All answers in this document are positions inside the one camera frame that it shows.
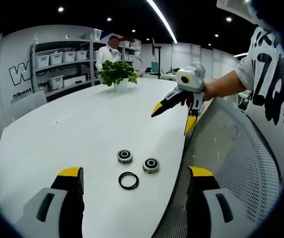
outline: person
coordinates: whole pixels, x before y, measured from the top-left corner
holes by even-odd
[[[248,54],[237,69],[205,84],[204,100],[230,96],[246,89],[251,97],[245,114],[263,134],[273,152],[284,186],[284,51],[280,35],[262,20],[251,5],[248,10],[259,25]]]
[[[116,62],[119,60],[119,38],[117,36],[111,36],[108,44],[101,47],[97,52],[96,68],[100,70],[103,67],[105,61]]]

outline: hand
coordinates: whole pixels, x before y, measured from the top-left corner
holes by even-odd
[[[182,100],[181,100],[181,102],[180,102],[180,104],[182,105],[182,106],[184,106],[185,105],[185,102],[186,102],[186,105],[187,105],[187,107],[188,108],[190,108],[191,107],[191,100],[189,99],[189,98],[183,98]]]
[[[214,89],[214,85],[212,83],[206,83],[205,84],[205,87],[203,89],[203,92],[204,92],[204,101],[209,101],[211,100],[212,98],[215,97],[215,89]],[[184,106],[186,103],[187,107],[190,108],[191,107],[191,100],[187,97],[183,98],[180,102],[180,104],[182,106]]]

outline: black pole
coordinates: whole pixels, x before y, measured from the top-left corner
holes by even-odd
[[[161,46],[156,47],[158,49],[158,79],[161,77]]]

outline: white table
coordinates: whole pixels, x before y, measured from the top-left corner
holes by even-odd
[[[160,78],[165,80],[176,81],[176,75],[174,74],[163,73],[161,74]]]
[[[24,204],[58,172],[84,168],[84,238],[150,238],[169,202],[184,147],[187,107],[151,118],[175,82],[139,78],[120,94],[105,85],[54,100],[9,125],[0,141],[0,205],[15,223]],[[116,159],[120,149],[133,162]],[[155,157],[160,171],[143,172]],[[138,175],[136,190],[122,189],[121,173]]]

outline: face mask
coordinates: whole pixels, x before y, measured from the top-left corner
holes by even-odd
[[[118,54],[118,50],[116,50],[116,49],[113,49],[111,46],[109,46],[109,45],[107,45],[108,46],[108,48],[109,48],[109,50],[110,50],[110,52],[111,52],[111,54]]]

